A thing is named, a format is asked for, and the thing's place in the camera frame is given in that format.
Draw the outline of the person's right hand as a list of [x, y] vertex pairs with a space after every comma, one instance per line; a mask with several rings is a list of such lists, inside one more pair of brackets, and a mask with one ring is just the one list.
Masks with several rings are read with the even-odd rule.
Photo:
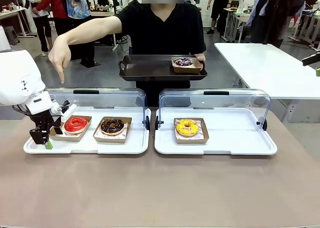
[[66, 68], [71, 60], [71, 50], [69, 48], [69, 32], [59, 35], [48, 54], [49, 61], [53, 64], [57, 71], [62, 84], [65, 83], [64, 68]]

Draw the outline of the person's left hand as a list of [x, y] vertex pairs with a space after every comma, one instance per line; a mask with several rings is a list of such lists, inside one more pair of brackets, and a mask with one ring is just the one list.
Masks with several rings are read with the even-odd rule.
[[194, 56], [199, 61], [200, 65], [201, 65], [201, 70], [202, 70], [205, 67], [205, 61], [206, 61], [205, 55], [203, 53], [199, 53], [199, 54], [194, 54]]

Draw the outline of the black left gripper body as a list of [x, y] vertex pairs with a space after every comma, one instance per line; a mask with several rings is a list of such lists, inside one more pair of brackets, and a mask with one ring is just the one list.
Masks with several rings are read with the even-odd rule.
[[36, 127], [39, 127], [42, 130], [47, 129], [48, 131], [52, 127], [60, 127], [61, 117], [61, 114], [52, 114], [50, 111], [43, 111], [29, 116], [29, 118], [35, 123]]

